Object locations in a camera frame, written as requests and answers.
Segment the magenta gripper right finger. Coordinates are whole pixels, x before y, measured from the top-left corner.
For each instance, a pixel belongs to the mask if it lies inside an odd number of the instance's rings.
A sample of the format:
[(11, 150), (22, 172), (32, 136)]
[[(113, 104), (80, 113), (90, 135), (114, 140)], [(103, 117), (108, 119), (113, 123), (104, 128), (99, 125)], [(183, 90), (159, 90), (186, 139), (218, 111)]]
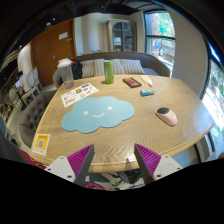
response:
[(145, 184), (150, 184), (182, 169), (182, 166), (169, 155), (161, 156), (139, 144), (135, 144), (134, 154)]

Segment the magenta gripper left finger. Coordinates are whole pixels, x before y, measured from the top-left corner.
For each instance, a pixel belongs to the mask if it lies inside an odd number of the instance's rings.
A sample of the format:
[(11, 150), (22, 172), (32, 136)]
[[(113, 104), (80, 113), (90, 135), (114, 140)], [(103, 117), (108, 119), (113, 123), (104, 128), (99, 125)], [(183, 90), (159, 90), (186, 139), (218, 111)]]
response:
[(59, 156), (45, 170), (76, 185), (83, 186), (94, 154), (94, 145), (89, 145), (68, 157)]

